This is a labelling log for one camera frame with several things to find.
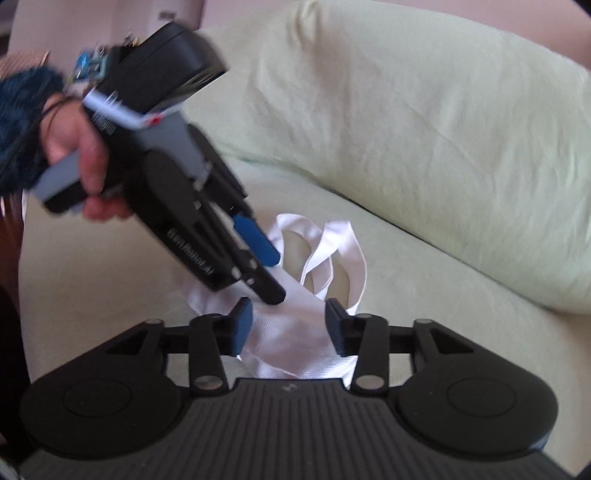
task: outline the fuzzy fabric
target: fuzzy fabric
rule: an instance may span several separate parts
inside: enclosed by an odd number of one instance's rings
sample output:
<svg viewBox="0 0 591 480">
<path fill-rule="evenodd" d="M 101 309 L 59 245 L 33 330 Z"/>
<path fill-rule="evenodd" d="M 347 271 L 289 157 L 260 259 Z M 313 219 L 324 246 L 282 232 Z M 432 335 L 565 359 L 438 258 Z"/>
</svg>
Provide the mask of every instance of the fuzzy fabric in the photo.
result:
<svg viewBox="0 0 591 480">
<path fill-rule="evenodd" d="M 0 197 L 32 187 L 47 168 L 35 121 L 63 86 L 61 76 L 48 67 L 0 80 Z M 23 135 L 25 141 L 15 145 Z"/>
</svg>

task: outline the finger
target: finger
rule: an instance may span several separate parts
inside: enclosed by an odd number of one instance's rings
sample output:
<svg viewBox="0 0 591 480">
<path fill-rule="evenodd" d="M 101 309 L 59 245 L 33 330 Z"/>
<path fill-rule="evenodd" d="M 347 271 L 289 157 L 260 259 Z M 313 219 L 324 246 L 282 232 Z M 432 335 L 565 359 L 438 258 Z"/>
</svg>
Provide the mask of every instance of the finger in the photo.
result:
<svg viewBox="0 0 591 480">
<path fill-rule="evenodd" d="M 105 203 L 105 207 L 108 209 L 108 212 L 113 213 L 113 215 L 117 218 L 126 219 L 134 214 L 125 203 L 125 200 L 121 197 L 109 199 Z"/>
<path fill-rule="evenodd" d="M 80 181 L 90 195 L 98 195 L 103 189 L 108 163 L 108 152 L 99 134 L 88 119 L 79 119 L 78 151 Z"/>
<path fill-rule="evenodd" d="M 104 201 L 99 197 L 89 197 L 86 199 L 82 207 L 82 215 L 86 219 L 102 222 L 109 219 L 105 212 Z"/>
<path fill-rule="evenodd" d="M 113 217 L 129 218 L 133 212 L 122 198 L 105 200 L 101 197 L 90 197 L 84 203 L 82 214 L 89 220 L 104 222 Z"/>
</svg>

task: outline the white fabric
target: white fabric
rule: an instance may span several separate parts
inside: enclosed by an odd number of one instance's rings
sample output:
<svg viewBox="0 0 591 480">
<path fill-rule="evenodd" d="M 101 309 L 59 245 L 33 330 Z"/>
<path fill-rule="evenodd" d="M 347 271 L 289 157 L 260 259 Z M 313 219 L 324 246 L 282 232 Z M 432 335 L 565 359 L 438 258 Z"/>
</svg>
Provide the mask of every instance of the white fabric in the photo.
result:
<svg viewBox="0 0 591 480">
<path fill-rule="evenodd" d="M 311 249 L 299 281 L 281 268 L 284 231 L 297 233 Z M 265 304 L 243 282 L 211 292 L 191 279 L 186 285 L 189 305 L 198 314 L 227 314 L 241 297 L 252 299 L 253 326 L 241 360 L 255 377 L 343 378 L 349 385 L 357 358 L 342 358 L 335 352 L 324 323 L 324 301 L 334 276 L 332 255 L 337 252 L 349 276 L 350 315 L 357 311 L 365 290 L 365 259 L 350 222 L 327 222 L 320 230 L 304 216 L 285 213 L 277 216 L 267 233 L 281 254 L 281 264 L 269 271 L 285 288 L 283 303 Z M 312 292 L 304 287 L 309 274 Z"/>
</svg>

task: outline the gray handle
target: gray handle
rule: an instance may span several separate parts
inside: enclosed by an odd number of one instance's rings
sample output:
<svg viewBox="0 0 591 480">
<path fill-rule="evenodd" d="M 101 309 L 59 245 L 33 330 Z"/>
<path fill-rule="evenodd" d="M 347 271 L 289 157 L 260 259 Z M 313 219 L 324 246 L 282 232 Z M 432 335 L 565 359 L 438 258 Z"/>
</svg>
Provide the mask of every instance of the gray handle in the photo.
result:
<svg viewBox="0 0 591 480">
<path fill-rule="evenodd" d="M 43 203 L 55 198 L 59 193 L 65 191 L 72 185 L 80 182 L 80 173 L 78 172 L 78 152 L 73 152 L 55 165 L 49 167 L 39 178 L 32 192 Z M 84 198 L 72 203 L 68 210 Z"/>
</svg>

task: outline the wall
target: wall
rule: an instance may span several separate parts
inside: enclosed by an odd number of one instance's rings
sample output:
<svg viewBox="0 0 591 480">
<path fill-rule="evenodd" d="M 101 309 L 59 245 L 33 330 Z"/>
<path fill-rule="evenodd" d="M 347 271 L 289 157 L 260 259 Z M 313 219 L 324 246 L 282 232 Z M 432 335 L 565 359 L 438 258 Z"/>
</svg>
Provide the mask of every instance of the wall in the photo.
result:
<svg viewBox="0 0 591 480">
<path fill-rule="evenodd" d="M 148 21 L 154 0 L 117 0 L 111 39 L 119 43 L 128 33 L 134 37 L 145 39 L 149 35 Z"/>
<path fill-rule="evenodd" d="M 129 32 L 146 39 L 166 23 L 161 10 L 199 26 L 201 0 L 20 0 L 9 51 L 51 50 L 52 65 L 71 74 L 83 48 L 119 43 Z"/>
<path fill-rule="evenodd" d="M 70 74 L 82 48 L 111 42 L 118 0 L 20 0 L 9 51 L 51 50 L 51 63 Z"/>
<path fill-rule="evenodd" d="M 199 28 L 201 8 L 202 0 L 152 0 L 150 22 L 148 26 L 150 33 L 155 32 L 167 23 L 167 21 L 158 20 L 158 14 L 162 10 L 177 12 L 178 21 L 193 30 L 197 30 Z"/>
</svg>

